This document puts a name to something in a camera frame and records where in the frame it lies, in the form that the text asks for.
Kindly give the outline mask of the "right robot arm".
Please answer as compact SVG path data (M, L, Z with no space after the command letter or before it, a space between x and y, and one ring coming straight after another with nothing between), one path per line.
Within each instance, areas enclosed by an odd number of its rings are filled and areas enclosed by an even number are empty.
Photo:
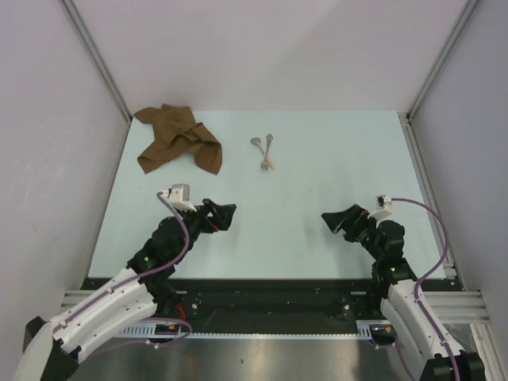
M347 242L360 244L374 259L368 313L386 318L394 327L394 345L410 355L420 371L419 380L485 380L479 354L467 352L427 302L422 280L404 257L405 228L387 219L390 208L391 203L384 201L372 213L355 204L321 215L332 233L342 232Z

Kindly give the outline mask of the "brown cloth napkin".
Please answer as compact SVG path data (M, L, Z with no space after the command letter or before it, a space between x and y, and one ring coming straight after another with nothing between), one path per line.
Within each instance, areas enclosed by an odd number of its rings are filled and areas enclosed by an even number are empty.
M203 171L217 175L222 166L220 141L196 121L188 106L146 107L138 110L134 117L150 125L153 142L138 156L137 162L148 174L179 158L184 153L194 157L194 163Z

